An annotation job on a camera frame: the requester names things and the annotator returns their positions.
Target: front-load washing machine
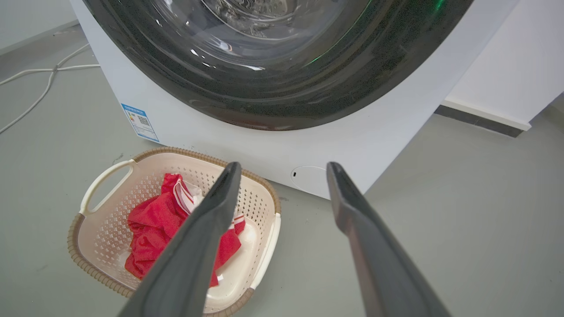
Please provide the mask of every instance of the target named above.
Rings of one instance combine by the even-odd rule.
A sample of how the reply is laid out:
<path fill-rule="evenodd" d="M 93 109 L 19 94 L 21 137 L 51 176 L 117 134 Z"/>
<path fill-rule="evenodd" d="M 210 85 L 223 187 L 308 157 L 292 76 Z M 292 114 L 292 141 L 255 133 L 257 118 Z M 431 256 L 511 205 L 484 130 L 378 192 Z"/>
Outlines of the front-load washing machine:
<path fill-rule="evenodd" d="M 518 0 L 71 0 L 140 137 L 366 191 Z"/>

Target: red clothing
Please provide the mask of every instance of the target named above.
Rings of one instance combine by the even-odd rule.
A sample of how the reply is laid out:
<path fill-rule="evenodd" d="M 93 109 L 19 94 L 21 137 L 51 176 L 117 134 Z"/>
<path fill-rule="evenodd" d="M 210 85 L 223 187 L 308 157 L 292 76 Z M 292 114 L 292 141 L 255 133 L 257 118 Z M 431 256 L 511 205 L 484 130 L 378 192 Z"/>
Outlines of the red clothing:
<path fill-rule="evenodd" d="M 192 213 L 193 210 L 186 210 L 187 205 L 191 206 L 190 201 L 193 202 L 190 192 L 182 182 L 182 176 L 165 174 L 161 195 L 137 205 L 127 218 L 133 239 L 125 269 L 143 279 L 182 223 Z M 244 227 L 243 215 L 236 215 L 230 229 L 221 237 L 210 287 L 218 285 L 215 271 L 241 247 L 238 235 Z"/>

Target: blue label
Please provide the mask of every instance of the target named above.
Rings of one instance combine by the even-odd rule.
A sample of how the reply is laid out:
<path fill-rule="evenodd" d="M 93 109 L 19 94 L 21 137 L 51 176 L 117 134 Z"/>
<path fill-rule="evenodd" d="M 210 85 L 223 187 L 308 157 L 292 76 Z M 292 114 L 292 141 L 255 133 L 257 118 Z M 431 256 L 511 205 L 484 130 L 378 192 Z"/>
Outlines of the blue label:
<path fill-rule="evenodd" d="M 153 130 L 153 126 L 151 126 L 145 111 L 130 107 L 126 104 L 121 104 L 121 107 L 123 107 L 125 115 L 127 115 L 131 126 L 138 136 L 158 142 L 157 134 Z"/>

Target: woven basket rim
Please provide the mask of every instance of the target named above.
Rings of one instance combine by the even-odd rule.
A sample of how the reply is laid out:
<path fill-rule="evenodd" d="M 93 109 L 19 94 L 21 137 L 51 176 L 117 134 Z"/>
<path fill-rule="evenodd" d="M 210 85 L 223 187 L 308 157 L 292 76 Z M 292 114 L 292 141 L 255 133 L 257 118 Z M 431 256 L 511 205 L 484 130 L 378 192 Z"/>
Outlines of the woven basket rim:
<path fill-rule="evenodd" d="M 150 149 L 150 150 L 147 150 L 147 151 L 145 151 L 141 154 L 136 155 L 135 157 L 133 157 L 133 160 L 135 162 L 140 162 L 141 160 L 146 159 L 147 157 L 150 157 L 150 156 L 153 156 L 153 155 L 156 155 L 156 154 L 160 154 L 160 153 L 176 153 L 176 154 L 180 154 L 180 155 L 185 155 L 185 156 L 193 157 L 193 158 L 201 160 L 201 161 L 206 161 L 206 162 L 221 166 L 223 168 L 225 168 L 225 166 L 227 166 L 227 164 L 228 164 L 226 161 L 220 160 L 218 158 L 215 158 L 215 157 L 212 157 L 212 156 L 209 156 L 209 155 L 205 155 L 205 154 L 194 152 L 194 151 L 189 151 L 187 149 L 175 148 L 175 147 L 158 147 L 158 148 Z M 264 178 L 254 174 L 254 173 L 252 173 L 252 172 L 250 172 L 246 169 L 242 169 L 241 174 L 245 177 L 248 177 L 248 178 L 254 180 L 255 182 L 264 186 L 264 188 L 266 188 L 266 190 L 268 190 L 269 194 L 272 196 L 272 199 L 274 201 L 274 212 L 280 214 L 280 212 L 281 212 L 280 199 L 278 198 L 278 194 L 274 190 L 274 187 Z M 74 217 L 74 220 L 73 220 L 73 222 L 72 222 L 72 224 L 70 225 L 70 228 L 69 228 L 69 232 L 68 232 L 68 236 L 67 236 L 67 245 L 68 245 L 68 252 L 70 254 L 71 259 L 81 269 L 83 269 L 84 272 L 90 274 L 90 276 L 94 277 L 95 279 L 100 281 L 102 284 L 106 285 L 107 287 L 113 289 L 117 293 L 119 293 L 119 294 L 121 294 L 121 295 L 123 295 L 127 298 L 131 297 L 133 295 L 133 293 L 135 292 L 135 290 L 133 288 L 130 288 L 130 287 L 120 283 L 116 279 L 108 276 L 106 273 L 98 270 L 92 263 L 90 263 L 86 258 L 84 258 L 84 256 L 80 252 L 80 249 L 78 247 L 78 232 L 80 230 L 80 227 L 81 227 L 84 219 L 86 219 L 86 217 L 83 214 L 78 213 Z M 254 293 L 254 289 L 248 288 L 245 291 L 245 293 L 243 293 L 243 295 L 235 303 L 233 303 L 231 306 L 229 306 L 229 307 L 227 307 L 223 310 L 220 310 L 220 311 L 215 311 L 215 312 L 210 313 L 210 314 L 203 314 L 203 316 L 205 316 L 205 317 L 227 317 L 227 316 L 231 316 L 235 312 L 240 310 L 241 307 L 243 307 L 249 301 L 249 299 L 251 298 L 253 293 Z"/>

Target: laundry basket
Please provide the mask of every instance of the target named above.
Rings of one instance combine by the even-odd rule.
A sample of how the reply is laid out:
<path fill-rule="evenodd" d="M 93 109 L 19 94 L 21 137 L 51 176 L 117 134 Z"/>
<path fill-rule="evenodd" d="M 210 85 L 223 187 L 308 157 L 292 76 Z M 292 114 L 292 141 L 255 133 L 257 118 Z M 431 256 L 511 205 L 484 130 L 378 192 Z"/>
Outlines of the laundry basket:
<path fill-rule="evenodd" d="M 68 235 L 72 260 L 86 273 L 125 297 L 130 297 L 140 280 L 125 268 L 133 233 L 127 216 L 140 202 L 161 192 L 165 173 L 181 174 L 206 195 L 227 162 L 179 148 L 156 148 L 113 165 L 87 190 L 81 210 Z M 96 206 L 88 204 L 98 186 L 121 168 L 127 175 Z M 263 178 L 242 171 L 237 211 L 245 215 L 245 230 L 239 235 L 241 247 L 216 271 L 219 286 L 208 290 L 205 316 L 230 316 L 253 295 L 266 272 L 280 232 L 280 201 Z"/>

